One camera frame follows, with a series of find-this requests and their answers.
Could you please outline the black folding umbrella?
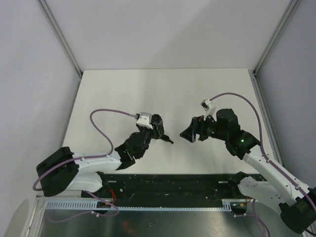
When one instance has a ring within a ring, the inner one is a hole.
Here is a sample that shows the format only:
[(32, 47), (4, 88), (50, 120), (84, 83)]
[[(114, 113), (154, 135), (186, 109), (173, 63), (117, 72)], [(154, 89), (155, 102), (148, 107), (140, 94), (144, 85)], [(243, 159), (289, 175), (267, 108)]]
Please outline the black folding umbrella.
[(153, 131), (151, 134), (151, 138), (155, 140), (163, 140), (165, 142), (169, 142), (174, 144), (174, 142), (169, 138), (168, 135), (164, 133), (163, 120), (162, 117), (158, 114), (153, 114), (151, 119), (151, 126), (153, 127)]

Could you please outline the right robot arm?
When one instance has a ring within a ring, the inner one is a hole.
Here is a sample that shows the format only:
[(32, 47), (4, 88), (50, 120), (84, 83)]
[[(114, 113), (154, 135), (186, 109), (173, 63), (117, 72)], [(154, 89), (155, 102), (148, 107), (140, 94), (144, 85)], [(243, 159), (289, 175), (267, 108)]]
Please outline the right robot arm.
[(301, 234), (315, 222), (316, 190), (273, 158), (264, 157), (260, 141), (241, 129), (232, 109), (219, 110), (216, 118), (211, 115), (193, 117), (180, 137), (191, 143), (209, 137), (224, 141), (232, 156), (237, 156), (265, 178), (264, 181), (256, 181), (246, 173), (237, 173), (233, 182), (240, 193), (274, 210), (293, 232)]

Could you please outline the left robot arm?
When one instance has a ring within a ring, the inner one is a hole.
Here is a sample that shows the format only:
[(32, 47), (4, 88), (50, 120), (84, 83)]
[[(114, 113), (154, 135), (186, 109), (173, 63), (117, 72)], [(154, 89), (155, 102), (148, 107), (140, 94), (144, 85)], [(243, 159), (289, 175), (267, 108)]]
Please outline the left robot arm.
[(84, 155), (73, 153), (69, 147), (59, 148), (36, 167), (40, 191), (45, 197), (64, 191), (99, 191), (104, 185), (102, 173), (129, 168), (144, 156), (151, 140), (164, 136), (164, 129), (157, 126), (138, 129), (111, 154)]

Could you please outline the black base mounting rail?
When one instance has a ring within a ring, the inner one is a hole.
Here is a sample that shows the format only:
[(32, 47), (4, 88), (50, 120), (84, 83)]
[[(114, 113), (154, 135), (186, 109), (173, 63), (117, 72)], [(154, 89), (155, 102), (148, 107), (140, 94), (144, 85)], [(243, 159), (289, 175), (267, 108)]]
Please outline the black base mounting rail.
[(117, 206), (216, 207), (225, 199), (246, 204), (233, 174), (102, 174), (103, 187), (94, 193), (113, 198)]

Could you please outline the right aluminium frame post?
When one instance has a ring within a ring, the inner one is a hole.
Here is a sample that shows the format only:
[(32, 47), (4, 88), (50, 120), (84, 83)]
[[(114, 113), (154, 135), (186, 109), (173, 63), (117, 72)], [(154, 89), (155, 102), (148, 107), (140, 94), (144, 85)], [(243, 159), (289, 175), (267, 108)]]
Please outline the right aluminium frame post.
[(260, 71), (262, 70), (263, 66), (265, 65), (266, 61), (268, 60), (269, 56), (271, 55), (273, 49), (276, 47), (280, 37), (282, 36), (283, 32), (285, 31), (287, 25), (289, 24), (290, 20), (292, 19), (294, 13), (296, 12), (298, 6), (300, 5), (301, 0), (290, 0), (284, 13), (282, 14), (281, 19), (279, 20), (275, 30), (273, 31), (263, 53), (261, 54), (258, 62), (256, 63), (253, 74), (257, 76)]

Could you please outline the aluminium frame post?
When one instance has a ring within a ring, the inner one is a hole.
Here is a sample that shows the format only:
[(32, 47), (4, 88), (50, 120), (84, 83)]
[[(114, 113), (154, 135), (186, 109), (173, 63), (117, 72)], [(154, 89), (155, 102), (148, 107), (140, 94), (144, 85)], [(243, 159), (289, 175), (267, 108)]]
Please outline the aluminium frame post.
[(256, 63), (253, 74), (257, 76), (260, 71), (262, 70), (263, 66), (265, 65), (266, 61), (268, 60), (269, 56), (271, 55), (273, 49), (276, 47), (280, 37), (282, 36), (283, 32), (285, 31), (287, 25), (289, 24), (290, 20), (292, 19), (294, 13), (296, 12), (298, 6), (300, 5), (301, 0), (290, 0), (284, 13), (282, 14), (281, 19), (279, 20), (275, 30), (273, 31), (263, 53), (261, 54), (258, 62)]
[(45, 0), (36, 0), (38, 3), (44, 17), (46, 18), (47, 22), (49, 23), (53, 33), (55, 34), (61, 48), (65, 52), (67, 58), (69, 59), (72, 67), (74, 68), (76, 74), (78, 75), (79, 78), (82, 78), (83, 71), (81, 70), (56, 18), (53, 15), (53, 12), (51, 11), (47, 1)]

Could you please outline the left aluminium frame post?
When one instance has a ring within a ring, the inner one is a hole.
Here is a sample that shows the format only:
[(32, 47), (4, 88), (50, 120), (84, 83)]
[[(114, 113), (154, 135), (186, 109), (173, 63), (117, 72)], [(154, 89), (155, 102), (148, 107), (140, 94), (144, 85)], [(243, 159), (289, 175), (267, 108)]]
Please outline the left aluminium frame post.
[(82, 78), (83, 71), (81, 70), (56, 18), (53, 15), (53, 12), (51, 11), (47, 1), (45, 0), (36, 0), (38, 3), (44, 17), (46, 18), (47, 22), (49, 23), (53, 33), (55, 34), (61, 48), (65, 52), (67, 58), (69, 59), (72, 67), (74, 68), (76, 74), (78, 75), (79, 78)]

